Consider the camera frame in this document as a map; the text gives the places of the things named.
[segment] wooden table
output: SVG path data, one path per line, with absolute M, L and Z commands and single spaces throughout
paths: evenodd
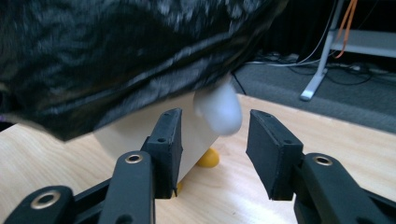
M 271 202 L 246 155 L 249 110 L 275 115 L 303 143 L 304 153 L 335 157 L 365 189 L 396 201 L 396 135 L 302 110 L 239 96 L 239 133 L 213 145 L 220 164 L 193 167 L 179 197 L 157 200 L 158 223 L 296 223 L 291 202 Z M 15 125 L 0 133 L 0 221 L 36 189 L 66 185 L 80 193 L 108 179 L 115 161 L 91 135 L 62 143 Z

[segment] white cable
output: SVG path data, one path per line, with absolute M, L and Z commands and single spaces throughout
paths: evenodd
M 329 27 L 329 25 L 330 25 L 330 23 L 332 21 L 332 14 L 335 11 L 335 2 L 336 1 L 333 1 L 333 3 L 332 3 L 332 12 L 330 13 L 329 19 L 327 20 L 327 23 L 326 23 L 326 27 L 325 27 L 325 29 L 323 31 L 322 36 L 320 37 L 320 40 L 319 40 L 317 46 L 315 47 L 315 49 L 306 58 L 304 58 L 303 60 L 299 61 L 298 63 L 283 63 L 283 64 L 282 63 L 265 63 L 265 62 L 247 62 L 247 63 L 250 63 L 250 64 L 265 64 L 265 65 L 276 66 L 276 67 L 289 67 L 289 66 L 299 66 L 299 65 L 306 65 L 306 64 L 319 62 L 320 60 L 314 60 L 312 62 L 305 63 L 305 61 L 307 61 L 310 57 L 312 57 L 312 55 L 317 51 L 318 47 L 320 46 L 320 43 L 322 42 L 324 36 L 326 35 L 327 28 Z

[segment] orange cable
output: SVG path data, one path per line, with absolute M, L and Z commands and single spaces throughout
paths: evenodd
M 358 4 L 358 0 L 350 1 L 349 6 L 346 10 L 346 14 L 344 15 L 343 21 L 341 22 L 340 29 L 338 30 L 337 40 L 340 38 L 341 33 L 343 32 L 344 25 L 348 19 L 347 25 L 346 25 L 346 34 L 344 35 L 344 45 L 343 45 L 343 48 L 341 49 L 341 52 L 337 56 L 334 57 L 336 59 L 340 58 L 344 54 L 344 51 L 346 49 L 347 40 L 349 37 L 350 25 L 352 24 L 352 19 L 353 19 L 353 16 L 355 15 L 355 9 L 356 9 L 357 4 Z

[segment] black plastic bag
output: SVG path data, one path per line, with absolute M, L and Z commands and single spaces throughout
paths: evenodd
M 6 0 L 1 120 L 69 140 L 214 84 L 287 0 Z

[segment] screw hole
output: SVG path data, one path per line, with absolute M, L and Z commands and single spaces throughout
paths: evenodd
M 332 165 L 332 161 L 326 157 L 316 156 L 314 157 L 314 161 L 320 165 L 326 165 L 326 166 Z
M 52 206 L 53 204 L 58 202 L 60 198 L 61 193 L 56 190 L 50 190 L 35 197 L 30 206 L 33 209 L 43 209 Z
M 128 163 L 138 163 L 143 160 L 143 157 L 140 155 L 131 155 L 125 159 Z
M 130 215 L 122 215 L 119 218 L 117 218 L 116 224 L 131 224 L 133 222 L 134 220 Z

